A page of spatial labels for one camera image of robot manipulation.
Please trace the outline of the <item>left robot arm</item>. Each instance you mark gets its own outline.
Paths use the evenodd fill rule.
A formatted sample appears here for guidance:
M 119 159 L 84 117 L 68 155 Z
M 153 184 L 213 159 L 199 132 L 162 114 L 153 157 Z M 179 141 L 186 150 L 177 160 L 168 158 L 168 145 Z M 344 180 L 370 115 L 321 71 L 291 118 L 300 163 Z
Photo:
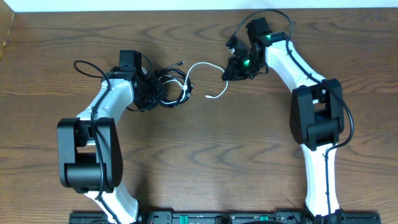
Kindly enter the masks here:
M 92 199 L 108 223 L 145 223 L 139 202 L 122 181 L 123 157 L 116 126 L 130 105 L 136 111 L 153 109 L 165 92 L 145 69 L 147 57 L 121 50 L 119 64 L 101 72 L 101 87 L 94 100 L 74 118 L 57 124 L 60 182 Z

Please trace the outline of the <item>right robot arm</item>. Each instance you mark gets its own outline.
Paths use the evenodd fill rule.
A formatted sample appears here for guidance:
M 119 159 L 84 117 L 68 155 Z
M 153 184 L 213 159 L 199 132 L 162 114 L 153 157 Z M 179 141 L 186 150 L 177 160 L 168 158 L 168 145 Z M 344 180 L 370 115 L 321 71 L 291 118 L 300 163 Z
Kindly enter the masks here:
M 270 30 L 265 18 L 246 25 L 250 49 L 232 35 L 224 81 L 253 79 L 262 68 L 272 69 L 290 90 L 289 126 L 302 148 L 307 175 L 305 207 L 313 218 L 336 213 L 335 154 L 344 131 L 342 87 L 327 80 L 299 55 L 290 35 Z

